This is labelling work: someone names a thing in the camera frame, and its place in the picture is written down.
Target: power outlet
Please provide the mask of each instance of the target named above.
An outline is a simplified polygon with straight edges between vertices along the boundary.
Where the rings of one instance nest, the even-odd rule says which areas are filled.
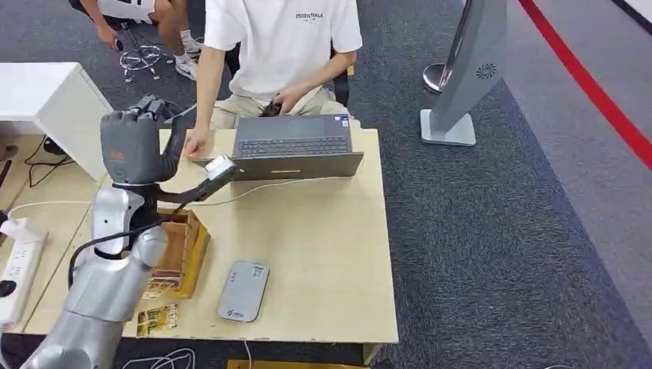
[[[47,232],[28,229],[26,220],[9,223],[11,221],[6,221],[0,227],[2,233],[15,238],[0,277],[0,325],[15,324],[20,320],[47,238]]]

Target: white power cord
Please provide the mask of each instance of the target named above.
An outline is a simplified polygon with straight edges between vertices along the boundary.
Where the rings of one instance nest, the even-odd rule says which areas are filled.
[[[260,190],[262,188],[290,185],[290,184],[297,183],[297,182],[320,181],[320,180],[332,179],[332,178],[333,177],[304,178],[304,179],[297,179],[297,180],[293,180],[293,181],[286,181],[286,182],[280,182],[280,183],[263,184],[262,186],[254,187],[251,190],[246,191],[243,194],[239,194],[238,196],[236,196],[236,197],[234,197],[232,199],[226,200],[226,201],[221,201],[221,202],[218,202],[218,203],[215,203],[215,204],[201,204],[201,203],[190,204],[188,207],[189,208],[200,208],[200,207],[204,207],[204,206],[218,206],[218,205],[222,205],[222,204],[228,204],[229,202],[236,201],[236,200],[238,200],[240,198],[243,198],[244,196],[246,196],[246,195],[248,195],[248,194],[250,194],[250,193],[252,193],[254,191]],[[43,202],[32,202],[30,204],[23,204],[23,205],[16,206],[15,208],[12,208],[7,213],[7,218],[9,218],[9,220],[15,221],[16,219],[14,218],[14,212],[19,210],[19,209],[30,208],[32,206],[50,205],[50,204],[86,204],[86,205],[90,205],[90,204],[92,204],[92,202],[91,201],[43,201]]]
[[[181,356],[175,357],[180,353],[185,353]],[[185,365],[184,369],[195,369],[195,351],[191,348],[180,348],[178,350],[172,351],[171,353],[161,356],[161,357],[143,357],[141,359],[131,359],[127,361],[125,365],[122,366],[122,369],[125,369],[129,365],[142,363],[145,361],[154,361],[149,369],[161,369],[169,365],[172,369],[176,369],[175,361],[188,359],[188,363]]]
[[[254,187],[251,190],[246,191],[246,192],[244,192],[242,194],[239,194],[238,196],[236,196],[236,197],[234,197],[232,199],[226,200],[226,201],[220,201],[220,202],[217,202],[217,203],[214,203],[214,204],[201,204],[201,203],[190,204],[189,207],[190,208],[203,208],[204,206],[218,206],[218,205],[228,204],[229,202],[236,201],[239,198],[243,198],[244,196],[247,196],[248,194],[250,194],[250,193],[252,193],[254,191],[258,191],[258,190],[260,190],[262,188],[275,187],[275,186],[285,186],[285,185],[291,185],[293,183],[298,183],[298,182],[321,181],[321,180],[324,180],[324,179],[332,179],[332,178],[334,178],[334,177],[304,178],[304,179],[296,179],[296,180],[293,180],[293,181],[286,181],[286,182],[280,182],[280,183],[263,184],[262,186]]]
[[[247,356],[249,357],[249,369],[251,369],[251,351],[249,351],[249,346],[247,345],[247,341],[242,341],[244,342],[244,348],[247,349]]]
[[[14,218],[14,211],[17,211],[18,209],[23,209],[23,208],[29,208],[31,206],[40,206],[40,205],[50,205],[50,204],[91,204],[90,201],[43,201],[43,202],[32,202],[31,204],[23,204],[19,205],[7,213],[7,218],[9,218],[10,221],[15,221],[16,219]]]

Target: black cable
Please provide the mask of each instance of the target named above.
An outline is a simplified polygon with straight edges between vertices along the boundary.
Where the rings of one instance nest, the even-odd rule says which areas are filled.
[[[150,229],[150,228],[154,228],[154,227],[156,227],[157,225],[161,225],[161,224],[165,223],[166,221],[171,221],[171,220],[176,216],[176,214],[177,214],[181,209],[183,209],[183,208],[185,207],[185,205],[187,205],[187,204],[188,204],[188,203],[186,202],[186,203],[184,203],[184,204],[179,205],[179,206],[178,206],[178,207],[177,207],[177,208],[172,212],[172,214],[170,214],[170,215],[168,215],[168,216],[166,216],[166,217],[162,217],[161,219],[159,219],[159,220],[157,220],[157,221],[155,221],[155,222],[153,222],[153,223],[150,223],[150,224],[144,225],[144,226],[142,226],[142,227],[138,227],[138,228],[136,228],[136,229],[132,229],[132,230],[130,230],[130,231],[124,231],[124,232],[114,233],[114,234],[111,234],[111,235],[109,235],[109,236],[104,236],[104,237],[101,237],[101,238],[96,238],[95,240],[91,240],[91,241],[89,241],[89,242],[86,242],[85,244],[83,244],[82,246],[80,246],[79,248],[77,248],[77,250],[75,250],[75,252],[72,254],[72,257],[70,258],[70,265],[68,266],[68,289],[70,289],[70,287],[72,286],[72,282],[73,282],[73,280],[74,280],[73,272],[75,271],[75,262],[77,261],[77,258],[79,257],[79,255],[81,254],[82,251],[84,251],[84,250],[87,249],[87,248],[90,248],[90,247],[93,246],[93,245],[100,244],[100,243],[102,243],[102,242],[106,242],[106,241],[110,241],[110,240],[115,240],[116,238],[122,238],[122,237],[132,236],[132,235],[134,235],[134,234],[138,234],[138,233],[140,233],[140,232],[147,231],[147,230]]]
[[[29,158],[26,158],[23,161],[26,165],[29,165],[29,171],[28,171],[27,175],[28,175],[28,178],[29,178],[29,187],[30,188],[34,188],[34,187],[38,186],[49,175],[51,175],[52,172],[55,171],[56,168],[62,167],[64,165],[70,165],[70,164],[75,163],[73,160],[70,159],[70,156],[68,156],[68,155],[66,155],[62,160],[57,161],[55,163],[48,163],[48,162],[43,162],[43,161],[38,161],[38,162],[35,162],[35,163],[29,162],[41,150],[41,148],[43,147],[43,144],[45,143],[46,138],[47,138],[47,136],[43,135],[43,139],[41,140],[41,143],[38,144],[38,147],[36,148],[36,150],[34,150],[34,152],[31,155],[29,155]],[[52,169],[50,169],[50,171],[48,173],[46,173],[43,177],[41,177],[41,179],[39,179],[38,181],[36,181],[34,183],[34,179],[33,179],[34,169],[36,167],[38,167],[38,166],[52,167]]]

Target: metal pole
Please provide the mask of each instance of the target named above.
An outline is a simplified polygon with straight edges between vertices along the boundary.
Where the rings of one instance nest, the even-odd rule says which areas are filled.
[[[455,32],[453,45],[451,45],[451,51],[448,53],[446,64],[431,64],[424,69],[423,78],[426,88],[436,95],[439,95],[443,91],[444,86],[448,83],[448,79],[451,77],[451,70],[457,60],[457,55],[460,53],[462,39],[464,39],[464,33],[467,30],[469,13],[471,12],[471,4],[473,1],[474,0],[467,0],[464,4],[464,10],[462,10],[460,23],[457,25],[457,31]]]

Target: red floor tape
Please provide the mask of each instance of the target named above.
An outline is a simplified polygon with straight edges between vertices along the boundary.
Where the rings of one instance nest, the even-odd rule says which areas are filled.
[[[564,43],[564,40],[561,39],[546,19],[544,13],[534,4],[534,0],[519,1],[527,15],[532,19],[534,25],[546,39],[546,42],[553,49],[561,64],[566,67],[582,90],[584,90],[584,93],[587,94],[595,107],[629,145],[634,154],[652,170],[652,143],[647,140],[636,125],[618,108],[616,103],[600,87],[595,78],[590,75],[589,71],[575,57],[573,52]]]

